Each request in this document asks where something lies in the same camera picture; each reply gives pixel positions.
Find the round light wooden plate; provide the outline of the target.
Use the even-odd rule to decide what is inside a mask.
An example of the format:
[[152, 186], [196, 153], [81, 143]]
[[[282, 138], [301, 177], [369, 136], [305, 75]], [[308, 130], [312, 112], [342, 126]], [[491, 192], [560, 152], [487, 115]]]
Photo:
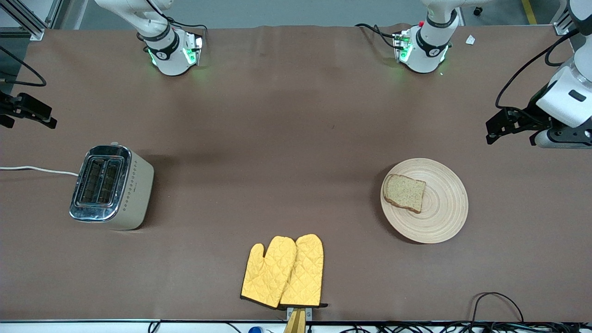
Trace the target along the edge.
[[[404, 177], [405, 197], [412, 183], [425, 184], [421, 208], [394, 200], [394, 179]], [[421, 244], [437, 244], [450, 240], [464, 226], [468, 215], [468, 195], [463, 182], [446, 165], [427, 158], [413, 158], [395, 165], [382, 181], [382, 211], [391, 226], [402, 236]]]

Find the slice of brown bread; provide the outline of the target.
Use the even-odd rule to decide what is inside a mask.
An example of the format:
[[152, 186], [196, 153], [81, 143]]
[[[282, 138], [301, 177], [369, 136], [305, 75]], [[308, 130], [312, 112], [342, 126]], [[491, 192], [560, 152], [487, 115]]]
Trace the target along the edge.
[[419, 214], [425, 188], [425, 181], [392, 173], [383, 183], [382, 195], [391, 205]]

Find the chrome and beige toaster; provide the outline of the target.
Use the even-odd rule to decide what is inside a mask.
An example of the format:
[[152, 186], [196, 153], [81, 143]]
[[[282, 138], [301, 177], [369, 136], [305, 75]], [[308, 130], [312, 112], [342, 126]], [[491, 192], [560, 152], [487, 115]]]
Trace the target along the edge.
[[80, 167], [68, 209], [74, 220], [110, 230], [135, 230], [144, 221], [154, 167], [113, 142], [91, 148]]

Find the yellow quilted oven mitt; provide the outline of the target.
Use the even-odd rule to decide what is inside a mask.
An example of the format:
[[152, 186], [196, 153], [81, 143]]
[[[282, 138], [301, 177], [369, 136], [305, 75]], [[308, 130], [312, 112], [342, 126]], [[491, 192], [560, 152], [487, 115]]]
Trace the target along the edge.
[[316, 234], [303, 235], [296, 240], [296, 259], [287, 287], [281, 296], [281, 307], [323, 308], [324, 248]]
[[287, 287], [296, 259], [296, 243], [292, 238], [275, 236], [250, 249], [240, 297], [267, 308], [277, 308]]

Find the wooden stick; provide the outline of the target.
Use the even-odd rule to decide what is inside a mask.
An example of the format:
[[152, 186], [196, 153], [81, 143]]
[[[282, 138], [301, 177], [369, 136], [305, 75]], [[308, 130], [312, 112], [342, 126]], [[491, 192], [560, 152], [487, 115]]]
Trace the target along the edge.
[[306, 319], [305, 308], [292, 308], [288, 311], [288, 322], [283, 333], [305, 333]]

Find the aluminium frame profile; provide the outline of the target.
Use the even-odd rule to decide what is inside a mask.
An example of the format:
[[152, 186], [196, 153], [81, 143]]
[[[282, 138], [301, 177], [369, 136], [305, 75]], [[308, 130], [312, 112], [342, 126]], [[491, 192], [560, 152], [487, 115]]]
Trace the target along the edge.
[[0, 0], [0, 37], [41, 41], [54, 28], [65, 0]]
[[575, 30], [573, 15], [571, 14], [570, 9], [570, 1], [571, 0], [559, 0], [560, 6], [550, 22], [553, 25], [557, 36], [564, 36]]

